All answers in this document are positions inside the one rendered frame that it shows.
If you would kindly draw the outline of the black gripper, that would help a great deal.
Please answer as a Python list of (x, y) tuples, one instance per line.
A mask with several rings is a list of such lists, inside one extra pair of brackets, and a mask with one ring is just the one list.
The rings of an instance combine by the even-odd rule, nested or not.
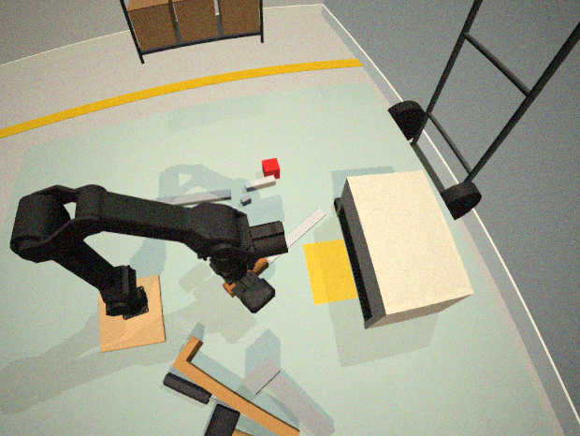
[(229, 286), (235, 283), (236, 286), (231, 289), (232, 293), (241, 300), (248, 310), (252, 313), (257, 313), (275, 297), (275, 290), (254, 271), (248, 272), (248, 260), (250, 258), (243, 259), (236, 269), (221, 270), (214, 265), (210, 257), (210, 267)]

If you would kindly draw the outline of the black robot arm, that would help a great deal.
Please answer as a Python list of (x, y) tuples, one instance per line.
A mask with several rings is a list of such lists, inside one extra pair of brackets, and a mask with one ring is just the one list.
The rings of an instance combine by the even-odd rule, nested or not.
[[(71, 202), (76, 203), (74, 219), (65, 209)], [(197, 258), (211, 257), (221, 270), (236, 269), (250, 258), (252, 271), (259, 259), (288, 253), (281, 221), (249, 226), (247, 214), (226, 204), (180, 207), (95, 184), (76, 189), (53, 185), (22, 197), (9, 247), (27, 261), (59, 263), (97, 288), (106, 315), (127, 320), (148, 312), (136, 270), (113, 267), (83, 241), (102, 231), (184, 243)]]

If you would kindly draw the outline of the red cube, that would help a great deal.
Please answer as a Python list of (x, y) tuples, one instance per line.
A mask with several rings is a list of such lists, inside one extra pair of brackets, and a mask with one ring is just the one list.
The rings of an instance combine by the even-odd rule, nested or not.
[(263, 160), (262, 171), (264, 173), (264, 177), (274, 175), (275, 179), (280, 178), (280, 168), (276, 158)]

